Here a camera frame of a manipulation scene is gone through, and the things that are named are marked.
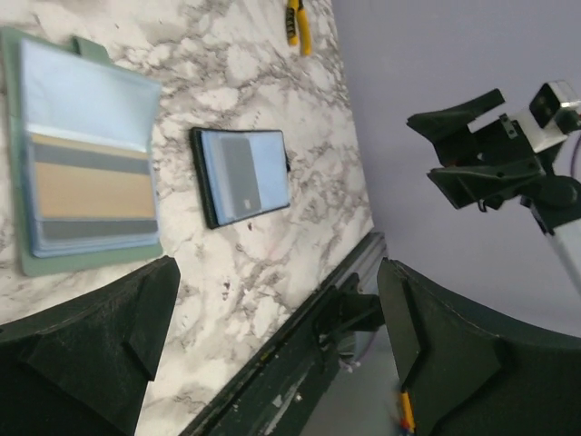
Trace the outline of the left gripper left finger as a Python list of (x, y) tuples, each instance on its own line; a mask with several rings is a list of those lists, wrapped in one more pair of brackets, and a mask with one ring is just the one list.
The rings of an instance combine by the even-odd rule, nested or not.
[(4, 435), (133, 435), (181, 273), (168, 256), (1, 327)]

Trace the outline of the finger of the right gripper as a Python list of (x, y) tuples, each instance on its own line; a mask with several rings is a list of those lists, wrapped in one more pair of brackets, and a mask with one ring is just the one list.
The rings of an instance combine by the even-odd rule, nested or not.
[(450, 166), (428, 172), (429, 180), (457, 210), (474, 203), (498, 210), (544, 175), (536, 158), (499, 165)]
[(469, 131), (468, 124), (505, 102), (499, 89), (493, 89), (463, 104), (438, 111), (413, 114), (407, 127), (427, 139), (437, 148), (453, 135)]

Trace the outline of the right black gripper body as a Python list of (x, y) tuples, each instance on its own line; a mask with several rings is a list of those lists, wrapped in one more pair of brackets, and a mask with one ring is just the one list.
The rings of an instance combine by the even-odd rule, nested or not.
[[(518, 124), (511, 121), (507, 114), (502, 114), (493, 123), (475, 132), (469, 129), (455, 134), (434, 149), (440, 163), (439, 168), (499, 165), (536, 158), (546, 175), (548, 170), (544, 168), (541, 157), (550, 150), (556, 151), (560, 145), (535, 154), (524, 134), (519, 132)], [(491, 209), (479, 204), (478, 208), (483, 212)]]

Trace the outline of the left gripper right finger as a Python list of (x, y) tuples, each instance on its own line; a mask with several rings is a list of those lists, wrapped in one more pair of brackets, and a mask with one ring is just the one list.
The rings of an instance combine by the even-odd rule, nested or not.
[(384, 259), (379, 297), (418, 435), (577, 435), (580, 340)]

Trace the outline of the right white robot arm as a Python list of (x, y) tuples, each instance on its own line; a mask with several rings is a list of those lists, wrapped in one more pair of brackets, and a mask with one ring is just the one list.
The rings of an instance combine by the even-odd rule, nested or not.
[(535, 218), (571, 282), (580, 284), (580, 182), (554, 171), (580, 129), (580, 99), (564, 80), (542, 84), (530, 104), (476, 131), (469, 124), (505, 102), (494, 89), (463, 104), (414, 114), (409, 128), (434, 146), (429, 180), (459, 210), (497, 210), (518, 198)]

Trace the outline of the black leather card holder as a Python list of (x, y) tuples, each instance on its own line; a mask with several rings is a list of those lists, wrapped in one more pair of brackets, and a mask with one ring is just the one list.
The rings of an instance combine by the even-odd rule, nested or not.
[(208, 228), (290, 206), (290, 163), (281, 130), (193, 127), (189, 140)]

